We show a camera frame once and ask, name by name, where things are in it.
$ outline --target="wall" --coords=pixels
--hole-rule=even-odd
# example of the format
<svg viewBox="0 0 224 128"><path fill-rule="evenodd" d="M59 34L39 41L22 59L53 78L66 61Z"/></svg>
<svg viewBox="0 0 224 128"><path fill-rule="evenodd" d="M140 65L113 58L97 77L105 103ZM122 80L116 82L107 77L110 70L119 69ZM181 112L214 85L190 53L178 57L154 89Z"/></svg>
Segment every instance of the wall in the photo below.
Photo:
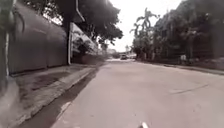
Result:
<svg viewBox="0 0 224 128"><path fill-rule="evenodd" d="M16 40L9 44L10 73L66 65L65 31L20 3L16 8L22 18L16 16Z"/></svg>
<svg viewBox="0 0 224 128"><path fill-rule="evenodd" d="M89 46L93 49L93 51L89 52L91 55L96 55L98 51L97 43L94 43L87 35L83 33L83 31L74 23L71 23L71 34L70 34L70 42L71 42L71 51L78 52L77 47L75 45L76 40L78 38L82 38L82 40L88 41Z"/></svg>

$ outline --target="car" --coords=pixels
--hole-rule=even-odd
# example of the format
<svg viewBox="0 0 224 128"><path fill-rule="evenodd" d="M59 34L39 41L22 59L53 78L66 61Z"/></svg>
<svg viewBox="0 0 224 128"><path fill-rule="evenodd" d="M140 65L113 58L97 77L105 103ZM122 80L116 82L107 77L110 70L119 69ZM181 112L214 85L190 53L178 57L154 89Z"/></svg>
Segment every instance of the car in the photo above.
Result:
<svg viewBox="0 0 224 128"><path fill-rule="evenodd" d="M127 60L128 57L126 55L121 55L121 60Z"/></svg>

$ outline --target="sidewalk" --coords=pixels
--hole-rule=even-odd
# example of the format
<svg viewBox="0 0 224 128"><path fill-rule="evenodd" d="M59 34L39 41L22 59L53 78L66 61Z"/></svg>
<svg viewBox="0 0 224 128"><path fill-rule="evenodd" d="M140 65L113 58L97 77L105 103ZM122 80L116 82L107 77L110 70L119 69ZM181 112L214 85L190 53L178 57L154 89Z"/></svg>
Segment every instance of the sidewalk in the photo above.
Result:
<svg viewBox="0 0 224 128"><path fill-rule="evenodd" d="M180 68L180 69L186 69L186 70L193 70L193 71L200 71L204 73L211 73L216 75L224 75L224 71L222 70L214 70L214 69L208 69L208 68L201 68L201 67L194 67L194 66L182 66L182 65L171 65L171 64L161 64L161 63L150 63L148 64L154 64L154 65L160 65L160 66L166 66L166 67L173 67L173 68Z"/></svg>
<svg viewBox="0 0 224 128"><path fill-rule="evenodd" d="M10 117L3 119L4 125L18 126L95 69L94 66L71 65L13 76L19 86L19 101Z"/></svg>

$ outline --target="utility pole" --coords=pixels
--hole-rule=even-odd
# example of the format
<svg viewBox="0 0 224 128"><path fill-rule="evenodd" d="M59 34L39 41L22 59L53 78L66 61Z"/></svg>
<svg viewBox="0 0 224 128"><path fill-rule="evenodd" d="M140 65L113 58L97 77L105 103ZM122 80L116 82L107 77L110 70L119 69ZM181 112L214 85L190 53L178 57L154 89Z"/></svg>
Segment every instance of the utility pole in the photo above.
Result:
<svg viewBox="0 0 224 128"><path fill-rule="evenodd" d="M9 33L13 23L15 0L0 0L0 96L7 88Z"/></svg>

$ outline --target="asphalt road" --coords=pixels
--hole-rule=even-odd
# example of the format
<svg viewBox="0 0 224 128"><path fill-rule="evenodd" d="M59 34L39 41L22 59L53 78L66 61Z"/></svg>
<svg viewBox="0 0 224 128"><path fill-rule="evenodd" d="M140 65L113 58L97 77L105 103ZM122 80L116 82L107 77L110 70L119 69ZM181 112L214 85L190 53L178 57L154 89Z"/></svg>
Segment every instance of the asphalt road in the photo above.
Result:
<svg viewBox="0 0 224 128"><path fill-rule="evenodd" d="M224 76L110 61L51 128L223 128Z"/></svg>

